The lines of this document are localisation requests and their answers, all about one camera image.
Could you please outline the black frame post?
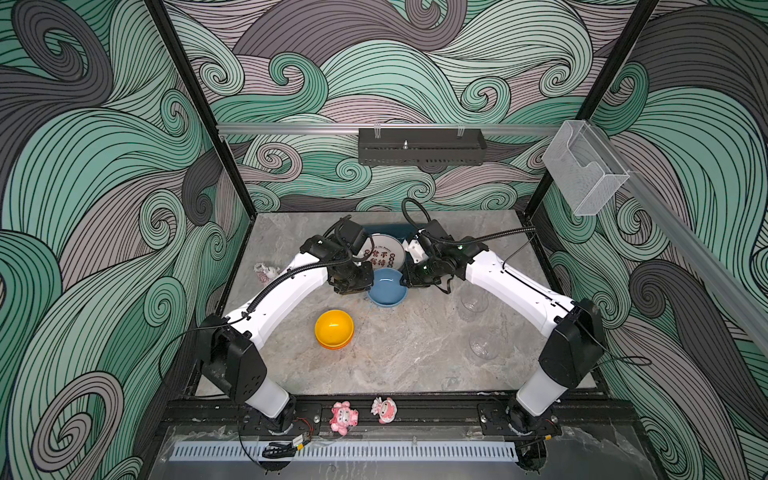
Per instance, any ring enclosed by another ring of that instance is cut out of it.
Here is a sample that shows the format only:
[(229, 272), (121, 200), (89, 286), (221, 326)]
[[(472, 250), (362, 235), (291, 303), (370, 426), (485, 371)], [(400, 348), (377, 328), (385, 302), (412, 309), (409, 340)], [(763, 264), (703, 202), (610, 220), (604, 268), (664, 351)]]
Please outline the black frame post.
[[(576, 114), (576, 120), (589, 120), (595, 114), (598, 105), (620, 72), (658, 3), (658, 0), (641, 0), (637, 2), (627, 24), (609, 52), (607, 61), (600, 70), (595, 83), (591, 87), (586, 99), (582, 102)], [(523, 220), (532, 220), (552, 183), (552, 176), (547, 171), (522, 213)]]
[(181, 81), (191, 96), (191, 102), (197, 111), (205, 132), (212, 142), (224, 170), (233, 184), (235, 193), (241, 201), (251, 223), (257, 218), (255, 206), (239, 173), (232, 151), (220, 138), (212, 109), (205, 98), (202, 87), (193, 71), (191, 62), (184, 50), (181, 39), (174, 28), (165, 3), (160, 0), (145, 0), (150, 16), (157, 28), (165, 48), (178, 71)]

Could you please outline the clear plastic cup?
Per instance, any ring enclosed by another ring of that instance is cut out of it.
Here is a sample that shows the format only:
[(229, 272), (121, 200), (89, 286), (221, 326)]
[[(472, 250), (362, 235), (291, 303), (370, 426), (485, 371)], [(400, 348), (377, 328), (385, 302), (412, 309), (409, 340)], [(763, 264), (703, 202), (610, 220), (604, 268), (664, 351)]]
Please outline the clear plastic cup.
[(500, 353), (499, 340), (487, 332), (472, 334), (469, 337), (469, 348), (477, 358), (483, 361), (494, 360)]
[(488, 293), (476, 288), (474, 285), (466, 285), (459, 292), (459, 317), (466, 322), (480, 320), (489, 308)]

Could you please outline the pink white toy on table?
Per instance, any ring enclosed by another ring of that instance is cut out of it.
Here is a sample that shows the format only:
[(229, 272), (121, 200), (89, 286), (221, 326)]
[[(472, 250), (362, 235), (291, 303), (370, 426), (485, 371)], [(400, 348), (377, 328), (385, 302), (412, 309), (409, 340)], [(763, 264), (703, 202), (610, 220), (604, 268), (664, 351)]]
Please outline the pink white toy on table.
[(262, 285), (268, 285), (280, 275), (280, 269), (263, 263), (253, 267), (256, 278)]

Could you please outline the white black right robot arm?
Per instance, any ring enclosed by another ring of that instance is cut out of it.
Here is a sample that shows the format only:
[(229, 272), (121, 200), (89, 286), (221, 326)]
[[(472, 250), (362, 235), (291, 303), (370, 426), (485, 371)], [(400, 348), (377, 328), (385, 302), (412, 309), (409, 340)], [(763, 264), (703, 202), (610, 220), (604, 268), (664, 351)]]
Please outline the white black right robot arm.
[(404, 242), (405, 286), (439, 287), (447, 277), (459, 278), (511, 307), (546, 338), (538, 367), (510, 405), (518, 423), (544, 416), (597, 366), (605, 352), (605, 334), (601, 312), (592, 301), (576, 301), (538, 283), (509, 266), (483, 238), (455, 240), (435, 219), (412, 227)]

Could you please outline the black left rear frame post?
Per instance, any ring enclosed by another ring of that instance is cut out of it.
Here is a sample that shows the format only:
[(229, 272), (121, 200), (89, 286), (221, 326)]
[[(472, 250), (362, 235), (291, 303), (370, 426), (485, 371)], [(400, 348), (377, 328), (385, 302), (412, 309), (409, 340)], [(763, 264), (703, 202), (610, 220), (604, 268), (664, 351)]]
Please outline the black left rear frame post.
[(251, 223), (257, 218), (255, 206), (239, 173), (232, 151), (220, 138), (212, 109), (205, 98), (202, 87), (193, 71), (191, 62), (184, 50), (181, 39), (174, 28), (165, 3), (160, 0), (145, 0), (150, 16), (157, 28), (165, 48), (178, 71), (181, 81), (191, 96), (191, 102), (197, 111), (205, 132), (212, 142), (224, 170), (233, 184), (235, 193), (241, 201)]

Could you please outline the pink plush pig figure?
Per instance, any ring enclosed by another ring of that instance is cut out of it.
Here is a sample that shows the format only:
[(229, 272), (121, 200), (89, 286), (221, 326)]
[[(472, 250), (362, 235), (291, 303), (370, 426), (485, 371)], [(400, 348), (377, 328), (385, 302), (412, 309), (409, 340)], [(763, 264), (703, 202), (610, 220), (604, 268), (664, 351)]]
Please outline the pink plush pig figure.
[(349, 401), (336, 402), (331, 408), (331, 413), (330, 428), (342, 437), (358, 425), (359, 413), (351, 408)]

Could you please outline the black right rear frame post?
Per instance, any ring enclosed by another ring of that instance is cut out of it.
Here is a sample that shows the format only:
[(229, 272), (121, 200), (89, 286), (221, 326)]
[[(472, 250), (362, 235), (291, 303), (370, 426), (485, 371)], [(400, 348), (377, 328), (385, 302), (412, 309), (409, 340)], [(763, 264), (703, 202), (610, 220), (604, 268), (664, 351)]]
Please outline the black right rear frame post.
[[(589, 120), (595, 114), (598, 105), (620, 72), (658, 3), (658, 0), (641, 0), (637, 2), (627, 24), (609, 52), (607, 61), (600, 70), (595, 83), (591, 87), (586, 99), (582, 102), (576, 114), (576, 120)], [(552, 183), (552, 176), (547, 171), (522, 213), (523, 220), (532, 220)]]

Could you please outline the aluminium wall rail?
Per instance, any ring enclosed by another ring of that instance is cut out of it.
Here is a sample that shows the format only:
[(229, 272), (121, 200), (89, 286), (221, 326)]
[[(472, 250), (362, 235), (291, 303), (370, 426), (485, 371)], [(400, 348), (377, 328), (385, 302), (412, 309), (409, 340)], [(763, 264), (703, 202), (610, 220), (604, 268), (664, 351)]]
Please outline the aluminium wall rail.
[(361, 129), (380, 133), (385, 129), (450, 130), (457, 134), (479, 129), (490, 136), (554, 136), (559, 125), (520, 124), (405, 124), (405, 123), (309, 123), (309, 122), (227, 122), (218, 123), (221, 135), (354, 135)]

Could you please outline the white plate red green circles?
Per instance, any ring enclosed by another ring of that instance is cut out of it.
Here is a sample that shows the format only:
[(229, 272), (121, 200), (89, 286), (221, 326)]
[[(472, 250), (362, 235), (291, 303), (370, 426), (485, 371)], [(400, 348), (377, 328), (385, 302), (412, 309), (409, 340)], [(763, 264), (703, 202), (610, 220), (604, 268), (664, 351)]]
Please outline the white plate red green circles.
[(366, 239), (357, 257), (365, 257), (374, 270), (399, 270), (405, 262), (405, 250), (397, 238), (375, 233)]

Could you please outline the teal plastic bin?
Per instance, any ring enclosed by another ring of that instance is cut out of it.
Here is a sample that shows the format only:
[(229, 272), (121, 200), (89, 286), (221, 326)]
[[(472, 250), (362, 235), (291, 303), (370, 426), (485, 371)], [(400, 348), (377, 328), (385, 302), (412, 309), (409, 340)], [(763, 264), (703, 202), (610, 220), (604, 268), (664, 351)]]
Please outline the teal plastic bin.
[(434, 236), (446, 236), (447, 232), (440, 227), (428, 227), (426, 224), (418, 224), (416, 227), (408, 223), (387, 224), (363, 224), (362, 228), (368, 234), (383, 234), (392, 236), (400, 241), (411, 239), (418, 231), (427, 229)]

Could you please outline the clear plastic cup far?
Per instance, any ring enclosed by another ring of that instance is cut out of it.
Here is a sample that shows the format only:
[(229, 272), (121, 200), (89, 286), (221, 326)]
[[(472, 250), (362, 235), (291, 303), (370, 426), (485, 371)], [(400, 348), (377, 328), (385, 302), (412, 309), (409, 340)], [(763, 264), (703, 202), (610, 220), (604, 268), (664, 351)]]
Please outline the clear plastic cup far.
[(466, 285), (459, 292), (459, 317), (466, 322), (480, 320), (489, 308), (488, 293), (476, 288), (474, 285)]

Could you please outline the clear plastic cup near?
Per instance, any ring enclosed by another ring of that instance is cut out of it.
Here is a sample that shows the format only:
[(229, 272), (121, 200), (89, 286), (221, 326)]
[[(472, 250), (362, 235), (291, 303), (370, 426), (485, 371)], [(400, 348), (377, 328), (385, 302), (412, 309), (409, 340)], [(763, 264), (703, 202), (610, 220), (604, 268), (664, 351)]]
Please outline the clear plastic cup near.
[(469, 337), (469, 348), (477, 358), (483, 361), (494, 360), (500, 353), (499, 340), (487, 332), (472, 334)]

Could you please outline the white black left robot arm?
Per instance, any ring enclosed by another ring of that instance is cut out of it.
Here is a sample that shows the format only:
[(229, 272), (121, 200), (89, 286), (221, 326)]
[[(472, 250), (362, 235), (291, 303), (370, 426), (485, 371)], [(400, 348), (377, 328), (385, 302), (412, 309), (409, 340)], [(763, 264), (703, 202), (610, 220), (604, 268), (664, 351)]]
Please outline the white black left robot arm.
[(374, 274), (364, 257), (369, 235), (343, 217), (314, 235), (258, 294), (230, 313), (211, 315), (197, 330), (202, 376), (237, 405), (276, 420), (292, 414), (291, 395), (268, 377), (260, 350), (307, 296), (326, 285), (339, 295), (370, 290)]

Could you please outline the pink white small figure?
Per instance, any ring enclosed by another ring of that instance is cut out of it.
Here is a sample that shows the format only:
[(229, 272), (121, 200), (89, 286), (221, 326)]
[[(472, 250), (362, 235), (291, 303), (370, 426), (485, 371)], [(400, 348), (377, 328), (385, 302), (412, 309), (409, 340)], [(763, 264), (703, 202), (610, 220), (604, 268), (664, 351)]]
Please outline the pink white small figure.
[(376, 397), (372, 402), (371, 414), (378, 418), (380, 424), (392, 423), (396, 418), (397, 411), (396, 402), (390, 397)]

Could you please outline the yellow shallow bowl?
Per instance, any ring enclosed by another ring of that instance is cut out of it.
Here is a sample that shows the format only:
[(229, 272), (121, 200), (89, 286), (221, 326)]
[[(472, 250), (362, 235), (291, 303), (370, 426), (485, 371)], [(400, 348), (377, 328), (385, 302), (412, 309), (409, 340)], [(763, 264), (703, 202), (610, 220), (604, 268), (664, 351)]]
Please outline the yellow shallow bowl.
[(354, 334), (354, 320), (342, 310), (329, 310), (323, 313), (314, 327), (314, 335), (319, 344), (350, 343)]

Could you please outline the black perforated wall tray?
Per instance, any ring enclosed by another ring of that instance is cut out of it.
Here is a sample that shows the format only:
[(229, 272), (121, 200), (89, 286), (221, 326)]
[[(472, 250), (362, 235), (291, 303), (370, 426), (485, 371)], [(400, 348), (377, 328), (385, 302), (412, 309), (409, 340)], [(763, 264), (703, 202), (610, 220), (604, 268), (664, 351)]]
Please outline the black perforated wall tray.
[(479, 129), (457, 134), (450, 130), (361, 129), (358, 160), (366, 166), (447, 167), (484, 162), (488, 145)]

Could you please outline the clear acrylic wall holder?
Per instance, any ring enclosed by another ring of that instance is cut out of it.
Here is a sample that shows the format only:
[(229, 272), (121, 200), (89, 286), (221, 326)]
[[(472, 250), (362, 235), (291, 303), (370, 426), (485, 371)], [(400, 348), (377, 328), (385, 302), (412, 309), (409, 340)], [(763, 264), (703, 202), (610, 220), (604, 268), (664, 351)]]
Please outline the clear acrylic wall holder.
[(577, 217), (596, 216), (629, 179), (608, 136), (586, 120), (565, 121), (542, 159)]

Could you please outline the blue shallow bowl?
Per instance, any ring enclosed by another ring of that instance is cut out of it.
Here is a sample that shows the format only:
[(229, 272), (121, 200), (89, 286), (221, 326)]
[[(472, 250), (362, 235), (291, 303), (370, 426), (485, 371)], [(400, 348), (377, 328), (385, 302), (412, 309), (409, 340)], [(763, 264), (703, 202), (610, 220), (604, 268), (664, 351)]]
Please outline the blue shallow bowl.
[(401, 283), (402, 273), (392, 268), (374, 271), (374, 281), (367, 295), (371, 302), (383, 308), (396, 307), (404, 302), (408, 288)]

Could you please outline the orange shallow bowl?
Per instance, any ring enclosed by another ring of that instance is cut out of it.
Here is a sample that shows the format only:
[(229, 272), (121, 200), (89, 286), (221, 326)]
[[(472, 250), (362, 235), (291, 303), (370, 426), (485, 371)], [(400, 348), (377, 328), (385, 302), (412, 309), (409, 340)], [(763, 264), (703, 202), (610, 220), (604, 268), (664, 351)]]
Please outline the orange shallow bowl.
[(320, 343), (320, 346), (327, 349), (327, 350), (340, 350), (346, 347), (349, 344), (349, 342), (346, 343), (340, 343), (340, 344), (325, 344)]

